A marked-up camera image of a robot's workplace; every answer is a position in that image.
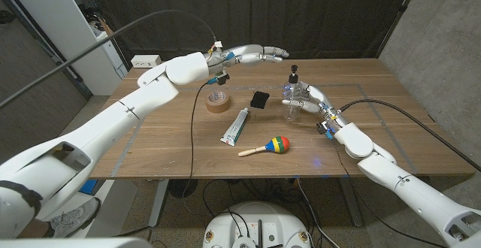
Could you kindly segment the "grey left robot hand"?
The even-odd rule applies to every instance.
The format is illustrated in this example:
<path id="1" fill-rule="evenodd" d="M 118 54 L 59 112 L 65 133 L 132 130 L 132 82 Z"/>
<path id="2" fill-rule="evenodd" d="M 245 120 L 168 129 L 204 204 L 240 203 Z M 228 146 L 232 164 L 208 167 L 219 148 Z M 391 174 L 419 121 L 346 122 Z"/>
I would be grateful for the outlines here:
<path id="1" fill-rule="evenodd" d="M 289 57 L 289 53 L 279 47 L 248 44 L 225 50 L 216 49 L 212 53 L 205 53 L 204 57 L 210 73 L 214 73 L 236 64 L 253 66 L 260 62 L 282 62 Z"/>

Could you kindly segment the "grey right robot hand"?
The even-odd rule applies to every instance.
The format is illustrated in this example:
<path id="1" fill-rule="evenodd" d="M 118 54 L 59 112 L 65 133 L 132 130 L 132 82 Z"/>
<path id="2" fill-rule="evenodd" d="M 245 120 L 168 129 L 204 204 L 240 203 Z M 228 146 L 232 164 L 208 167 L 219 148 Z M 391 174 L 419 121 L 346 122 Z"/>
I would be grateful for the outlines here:
<path id="1" fill-rule="evenodd" d="M 319 113 L 322 116 L 319 126 L 326 131 L 336 132 L 349 124 L 321 90 L 303 81 L 284 91 L 282 103 L 289 109 Z"/>

